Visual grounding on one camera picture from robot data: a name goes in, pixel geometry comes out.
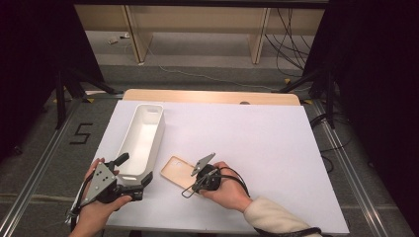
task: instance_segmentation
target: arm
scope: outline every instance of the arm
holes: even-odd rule
[[[214,166],[217,168],[228,167],[224,162],[215,163]],[[222,169],[221,173],[237,177],[237,174],[229,169]],[[225,208],[242,212],[246,221],[259,230],[281,234],[310,228],[304,221],[267,198],[258,197],[255,200],[251,199],[234,180],[223,178],[218,190],[200,191],[200,194]],[[315,237],[321,235],[310,234],[301,236]]]
[[[89,171],[86,173],[85,179],[95,170],[99,162],[105,162],[105,159],[96,159],[90,166]],[[78,223],[74,230],[70,233],[70,236],[94,236],[97,232],[105,227],[105,224],[112,212],[121,208],[123,205],[130,201],[130,196],[122,196],[111,203],[101,203],[99,201],[94,201],[85,205],[80,211]]]

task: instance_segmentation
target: white table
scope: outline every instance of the white table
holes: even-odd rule
[[[226,105],[120,101],[96,157],[115,159],[134,108],[163,106],[166,129],[154,179],[142,201],[114,212],[108,226],[213,233],[255,233],[242,214],[212,201],[181,196],[160,176],[173,155],[195,164],[215,152],[245,180],[252,198],[265,196],[323,232],[348,228],[301,106]]]

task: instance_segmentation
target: gray floor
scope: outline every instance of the gray floor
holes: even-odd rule
[[[277,62],[286,73],[293,75],[301,73],[282,58],[277,61],[276,51],[266,41],[260,63],[252,64],[244,35],[156,34],[146,60],[141,65],[137,65],[134,60],[129,39],[108,44],[109,37],[123,36],[124,33],[88,32],[87,35],[107,83],[122,90],[170,88],[270,93],[273,89],[286,86],[286,78],[292,80],[297,78],[282,74],[277,70]],[[312,42],[312,37],[305,39],[309,43]],[[295,42],[300,50],[308,52],[308,47],[300,38],[295,38]],[[293,52],[285,50],[285,53],[295,60]],[[306,99],[308,87],[309,84],[303,85],[294,92],[301,99]],[[97,90],[89,85],[86,85],[86,89]],[[24,188],[55,133],[56,108],[53,99],[54,96],[51,95],[45,104],[46,112],[40,114],[22,144],[24,153],[10,157],[0,166],[2,217],[8,213],[16,196]],[[111,97],[96,98],[93,103],[81,103],[76,107],[71,123],[63,132],[35,194],[15,229],[14,236],[68,235],[69,228],[63,224],[65,213],[101,141],[117,100]],[[75,104],[73,101],[67,103],[67,106],[70,108]],[[315,105],[304,104],[304,108],[309,119],[318,116],[318,108]],[[335,112],[343,111],[339,105],[336,105]],[[71,145],[72,141],[79,139],[74,136],[74,132],[82,122],[93,123],[83,130],[91,133],[89,140],[85,145]],[[343,149],[330,150],[332,144],[327,136],[327,124],[322,123],[317,126],[313,133],[322,155],[333,164],[333,171],[329,173],[329,177],[351,231],[350,236],[375,236],[375,232],[368,223],[369,219],[363,206],[354,195],[354,189],[344,170],[345,166],[342,165],[339,153],[336,152],[338,150],[348,155],[368,199],[373,204],[385,229],[386,235],[381,236],[414,236],[375,170],[368,165],[369,159],[345,116],[336,116],[335,123],[335,131],[345,144]],[[327,160],[325,166],[327,169],[331,168]],[[127,235],[127,230],[105,231],[105,236]]]

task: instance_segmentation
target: white plastic bin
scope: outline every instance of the white plastic bin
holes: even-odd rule
[[[136,108],[118,154],[129,154],[129,159],[117,168],[125,185],[140,185],[153,171],[164,128],[163,107],[139,105]]]

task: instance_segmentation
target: white sleeve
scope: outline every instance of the white sleeve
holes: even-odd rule
[[[253,200],[244,211],[244,218],[253,227],[276,234],[310,228],[304,221],[265,197],[258,197]]]

